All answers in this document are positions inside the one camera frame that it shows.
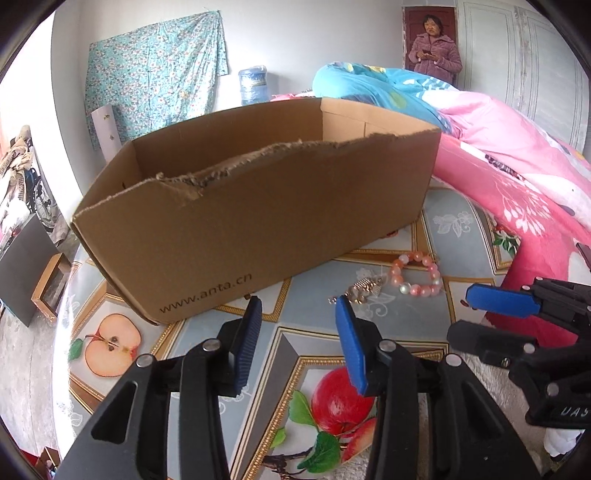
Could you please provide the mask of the white gloved right hand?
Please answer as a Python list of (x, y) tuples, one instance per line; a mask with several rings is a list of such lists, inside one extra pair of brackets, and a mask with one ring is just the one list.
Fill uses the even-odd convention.
[(544, 436), (544, 449), (551, 457), (566, 455), (572, 451), (584, 430), (547, 428)]

